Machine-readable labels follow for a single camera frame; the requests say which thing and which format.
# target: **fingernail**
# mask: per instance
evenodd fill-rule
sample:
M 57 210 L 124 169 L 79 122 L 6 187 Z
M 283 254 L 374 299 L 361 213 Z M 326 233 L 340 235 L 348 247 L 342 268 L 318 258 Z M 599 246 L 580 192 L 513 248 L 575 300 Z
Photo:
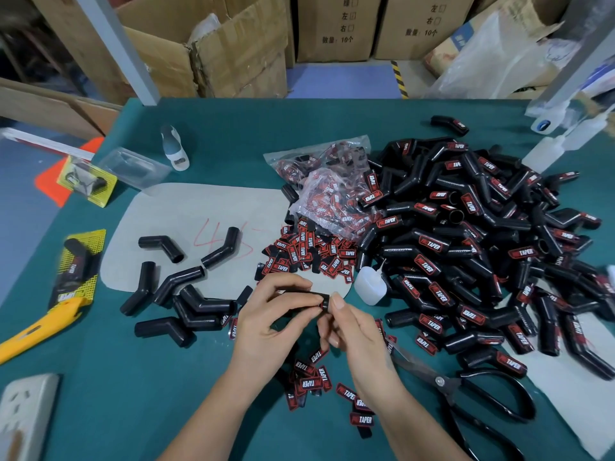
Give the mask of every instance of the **fingernail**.
M 343 300 L 342 296 L 340 296 L 339 293 L 334 293 L 331 296 L 331 299 L 333 301 L 333 305 L 335 306 L 335 309 L 341 309 L 342 307 L 346 305 L 346 302 Z

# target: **yellow utility knife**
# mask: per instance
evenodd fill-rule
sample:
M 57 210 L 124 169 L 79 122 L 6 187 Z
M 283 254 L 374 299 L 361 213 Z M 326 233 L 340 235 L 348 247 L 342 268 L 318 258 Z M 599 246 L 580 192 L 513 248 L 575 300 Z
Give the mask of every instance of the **yellow utility knife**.
M 80 308 L 92 302 L 86 297 L 72 297 L 51 308 L 45 317 L 26 330 L 0 344 L 0 364 L 52 337 L 81 316 Z

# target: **black scissor handle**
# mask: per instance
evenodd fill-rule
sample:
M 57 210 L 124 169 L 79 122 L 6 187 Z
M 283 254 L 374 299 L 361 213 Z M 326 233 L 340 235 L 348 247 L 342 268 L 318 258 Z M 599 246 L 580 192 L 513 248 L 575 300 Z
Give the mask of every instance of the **black scissor handle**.
M 525 456 L 523 455 L 521 450 L 519 450 L 517 445 L 515 445 L 513 442 L 507 439 L 504 435 L 502 435 L 497 430 L 495 430 L 493 427 L 488 426 L 482 420 L 477 419 L 472 414 L 468 413 L 468 411 L 466 411 L 465 409 L 461 409 L 456 404 L 452 404 L 452 405 L 444 404 L 442 407 L 442 410 L 444 413 L 444 417 L 447 419 L 447 424 L 451 432 L 451 436 L 453 437 L 453 440 L 455 440 L 457 444 L 461 447 L 461 449 L 464 450 L 465 453 L 469 457 L 471 457 L 474 461 L 480 461 L 480 460 L 474 454 L 474 452 L 472 451 L 472 448 L 470 448 L 470 445 L 468 444 L 467 440 L 461 433 L 461 429 L 459 428 L 459 424 L 457 423 L 455 416 L 459 416 L 460 418 L 465 420 L 468 424 L 471 424 L 474 427 L 481 430 L 484 434 L 486 434 L 492 440 L 495 440 L 496 442 L 500 443 L 500 445 L 502 445 L 502 447 L 504 448 L 506 457 L 508 459 L 513 460 L 513 461 L 525 461 Z
M 492 396 L 490 393 L 486 392 L 470 380 L 473 377 L 478 377 L 482 375 L 500 377 L 501 379 L 506 380 L 513 388 L 515 388 L 517 395 L 519 395 L 519 397 L 521 398 L 521 414 L 513 411 L 511 408 L 498 401 L 494 396 Z M 534 404 L 532 396 L 521 384 L 521 382 L 519 382 L 519 380 L 517 380 L 516 378 L 495 369 L 474 369 L 472 371 L 459 371 L 457 372 L 457 377 L 461 379 L 462 387 L 467 388 L 476 395 L 479 395 L 485 401 L 490 403 L 492 406 L 494 406 L 507 416 L 513 418 L 514 420 L 525 423 L 529 422 L 530 420 L 533 420 L 536 417 L 536 405 Z

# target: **teal work table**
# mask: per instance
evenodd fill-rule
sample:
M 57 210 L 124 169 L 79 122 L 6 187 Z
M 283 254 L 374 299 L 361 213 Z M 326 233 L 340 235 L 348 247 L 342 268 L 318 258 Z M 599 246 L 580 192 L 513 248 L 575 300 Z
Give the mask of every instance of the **teal work table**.
M 505 153 L 525 155 L 540 139 L 529 130 L 531 119 L 523 116 L 526 106 L 525 101 L 481 100 L 163 99 L 157 107 L 144 108 L 131 100 L 94 163 L 117 146 L 164 161 L 159 129 L 170 123 L 181 134 L 191 167 L 185 173 L 173 173 L 167 182 L 278 189 L 282 180 L 265 164 L 263 153 L 361 134 L 369 135 L 375 150 L 393 139 L 433 138 L 443 134 L 429 126 L 435 114 L 462 120 L 471 129 L 465 140 L 474 149 L 500 144 Z M 602 134 L 585 149 L 567 153 L 550 169 L 553 173 L 580 171 L 578 181 L 562 186 L 562 206 L 578 207 L 604 220 L 602 229 L 591 232 L 594 246 L 582 256 L 595 265 L 611 263 L 614 257 L 613 168 L 612 141 Z M 105 209 L 78 196 L 68 200 L 0 308 L 0 342 L 45 313 L 63 239 L 104 228 L 108 244 L 135 194 L 134 189 L 120 186 Z M 125 317 L 119 307 L 127 297 L 128 293 L 108 289 L 99 280 L 94 303 L 83 319 L 0 366 L 0 389 L 30 375 L 63 375 L 45 450 L 48 461 L 156 458 L 226 368 L 233 350 L 226 331 L 198 333 L 189 349 L 178 348 L 167 336 L 137 339 L 133 335 L 136 321 L 165 317 L 168 311 L 152 305 L 138 319 Z M 401 301 L 388 307 L 366 306 L 354 290 L 347 301 L 375 317 L 404 307 Z M 315 328 L 310 326 L 303 338 L 303 344 L 311 341 L 312 349 L 317 346 Z M 458 369 L 454 357 L 440 353 L 432 358 L 420 350 L 413 342 L 415 328 L 388 332 L 430 365 L 449 373 Z M 335 384 L 352 387 L 343 355 L 329 353 L 321 362 Z M 434 391 L 405 373 L 402 379 L 440 420 Z M 510 437 L 528 460 L 590 460 L 547 398 L 527 379 L 525 384 L 538 411 L 528 425 L 505 421 L 469 398 L 460 402 Z M 289 412 L 281 387 L 272 382 L 247 414 L 231 458 L 393 458 L 380 425 L 376 423 L 373 438 L 361 440 L 348 424 L 349 412 L 349 403 L 334 392 L 320 398 L 308 396 L 304 409 Z M 481 461 L 503 459 L 472 429 L 465 428 L 465 433 Z M 615 460 L 615 452 L 611 450 L 604 459 Z

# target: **power strip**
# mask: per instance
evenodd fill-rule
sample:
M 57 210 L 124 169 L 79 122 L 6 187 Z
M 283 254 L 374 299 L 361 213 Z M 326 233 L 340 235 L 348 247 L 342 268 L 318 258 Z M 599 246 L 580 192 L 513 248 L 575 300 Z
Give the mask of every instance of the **power strip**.
M 19 434 L 15 461 L 38 461 L 60 383 L 57 374 L 15 380 L 0 400 L 0 435 Z

